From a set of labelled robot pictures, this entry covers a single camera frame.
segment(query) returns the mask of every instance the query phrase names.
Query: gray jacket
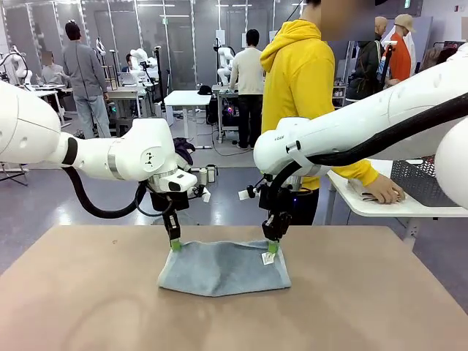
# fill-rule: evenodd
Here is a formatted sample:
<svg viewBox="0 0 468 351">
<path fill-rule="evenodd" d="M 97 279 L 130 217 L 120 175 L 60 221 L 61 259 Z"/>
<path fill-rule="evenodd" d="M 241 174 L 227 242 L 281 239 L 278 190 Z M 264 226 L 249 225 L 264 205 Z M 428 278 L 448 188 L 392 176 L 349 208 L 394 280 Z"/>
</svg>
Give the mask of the gray jacket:
<svg viewBox="0 0 468 351">
<path fill-rule="evenodd" d="M 64 49 L 64 72 L 70 76 L 73 94 L 77 97 L 98 97 L 107 93 L 104 70 L 89 46 L 79 42 L 68 44 Z"/>
</svg>

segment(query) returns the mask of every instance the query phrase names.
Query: orange shirt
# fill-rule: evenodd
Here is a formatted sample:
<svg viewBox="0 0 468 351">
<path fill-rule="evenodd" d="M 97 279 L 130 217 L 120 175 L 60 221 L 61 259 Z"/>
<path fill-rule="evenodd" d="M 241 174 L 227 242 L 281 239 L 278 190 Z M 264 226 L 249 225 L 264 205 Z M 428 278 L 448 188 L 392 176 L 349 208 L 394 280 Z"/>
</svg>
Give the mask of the orange shirt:
<svg viewBox="0 0 468 351">
<path fill-rule="evenodd" d="M 411 75 L 411 55 L 402 37 L 397 33 L 392 35 L 392 41 L 398 42 L 393 47 L 390 59 L 390 72 L 393 79 L 405 80 Z"/>
</svg>

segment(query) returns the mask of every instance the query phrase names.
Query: black mesh tray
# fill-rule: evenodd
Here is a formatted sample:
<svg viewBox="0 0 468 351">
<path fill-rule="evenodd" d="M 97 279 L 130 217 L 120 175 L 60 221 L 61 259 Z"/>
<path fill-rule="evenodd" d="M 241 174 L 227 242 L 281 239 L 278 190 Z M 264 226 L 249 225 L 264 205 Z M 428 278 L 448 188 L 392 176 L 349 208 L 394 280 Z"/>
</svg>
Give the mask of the black mesh tray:
<svg viewBox="0 0 468 351">
<path fill-rule="evenodd" d="M 390 178 L 425 206 L 459 207 L 442 191 L 435 175 L 432 162 L 425 160 L 420 165 L 412 165 L 406 161 L 394 161 Z"/>
</svg>

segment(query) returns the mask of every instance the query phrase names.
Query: hand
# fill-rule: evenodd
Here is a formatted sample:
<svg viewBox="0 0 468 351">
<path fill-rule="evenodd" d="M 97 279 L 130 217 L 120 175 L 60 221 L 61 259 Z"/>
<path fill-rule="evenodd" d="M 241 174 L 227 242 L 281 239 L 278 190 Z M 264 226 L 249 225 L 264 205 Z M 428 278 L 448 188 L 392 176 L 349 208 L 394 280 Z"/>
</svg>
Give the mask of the hand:
<svg viewBox="0 0 468 351">
<path fill-rule="evenodd" d="M 374 195 L 379 203 L 396 203 L 404 200 L 403 189 L 382 174 L 366 186 L 366 190 Z"/>
<path fill-rule="evenodd" d="M 389 86 L 395 86 L 396 84 L 400 83 L 401 81 L 399 79 L 390 79 L 388 81 Z"/>
</svg>

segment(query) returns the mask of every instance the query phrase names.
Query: gray towel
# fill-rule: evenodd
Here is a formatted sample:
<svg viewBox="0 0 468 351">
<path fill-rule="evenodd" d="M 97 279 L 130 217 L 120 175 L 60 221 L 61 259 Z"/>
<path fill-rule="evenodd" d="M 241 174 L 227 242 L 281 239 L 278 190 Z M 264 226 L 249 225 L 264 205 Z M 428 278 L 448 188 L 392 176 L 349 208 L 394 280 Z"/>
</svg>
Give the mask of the gray towel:
<svg viewBox="0 0 468 351">
<path fill-rule="evenodd" d="M 281 247 L 273 263 L 264 265 L 267 251 L 268 241 L 186 243 L 181 251 L 170 251 L 158 285 L 209 297 L 290 287 Z"/>
</svg>

